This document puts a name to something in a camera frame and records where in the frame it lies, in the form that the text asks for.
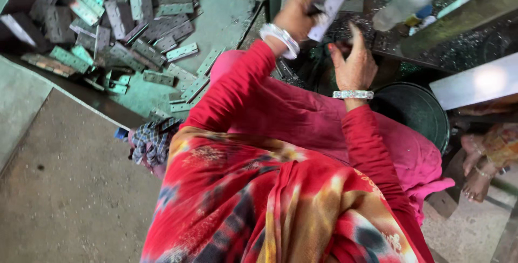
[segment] woman's right hand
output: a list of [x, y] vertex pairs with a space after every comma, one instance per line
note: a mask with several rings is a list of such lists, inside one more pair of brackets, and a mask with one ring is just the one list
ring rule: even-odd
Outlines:
[[329, 52], [335, 65], [336, 83], [340, 90], [367, 90], [378, 72], [372, 53], [365, 47], [362, 32], [349, 21], [353, 34], [353, 48], [344, 60], [342, 52], [334, 43], [329, 43]]

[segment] plaid fabric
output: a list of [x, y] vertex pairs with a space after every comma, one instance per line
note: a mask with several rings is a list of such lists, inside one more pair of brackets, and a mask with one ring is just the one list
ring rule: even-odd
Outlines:
[[135, 131], [131, 142], [135, 148], [131, 154], [137, 164], [144, 164], [153, 172], [153, 167], [165, 164], [169, 152], [169, 143], [183, 119], [167, 118], [163, 121], [148, 122]]

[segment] plastic bottle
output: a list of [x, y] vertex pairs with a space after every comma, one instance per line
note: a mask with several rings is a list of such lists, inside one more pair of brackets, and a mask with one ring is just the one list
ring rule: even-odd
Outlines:
[[392, 0], [388, 5], [380, 10], [372, 21], [374, 29], [378, 31], [388, 31], [397, 23], [405, 21], [410, 15], [421, 10], [433, 0]]

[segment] foot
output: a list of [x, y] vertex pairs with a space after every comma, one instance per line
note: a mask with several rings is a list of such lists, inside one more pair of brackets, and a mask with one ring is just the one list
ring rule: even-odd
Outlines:
[[468, 174], [468, 180], [462, 189], [462, 192], [470, 201], [483, 202], [484, 198], [488, 194], [489, 183], [492, 179], [491, 177], [498, 173], [498, 170], [493, 163], [489, 162], [487, 159], [483, 159], [481, 161], [479, 164], [479, 170], [490, 175], [490, 177], [482, 175], [476, 168], [471, 169], [471, 172]]
[[466, 134], [461, 137], [462, 148], [467, 154], [466, 160], [464, 160], [464, 163], [462, 164], [462, 168], [464, 168], [464, 176], [468, 176], [480, 158], [483, 157], [483, 140], [483, 135]]

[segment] silver bangle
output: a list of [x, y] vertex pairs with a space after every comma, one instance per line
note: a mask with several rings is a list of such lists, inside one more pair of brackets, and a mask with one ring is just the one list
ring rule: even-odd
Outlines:
[[271, 35], [282, 41], [287, 47], [288, 51], [282, 54], [283, 57], [288, 60], [294, 60], [297, 58], [298, 53], [301, 51], [301, 48], [298, 46], [297, 41], [291, 37], [288, 31], [278, 28], [275, 24], [264, 24], [261, 30], [259, 31], [259, 35], [264, 40], [266, 36]]
[[374, 92], [372, 91], [359, 91], [359, 90], [345, 90], [333, 92], [333, 98], [337, 99], [372, 99], [374, 98]]

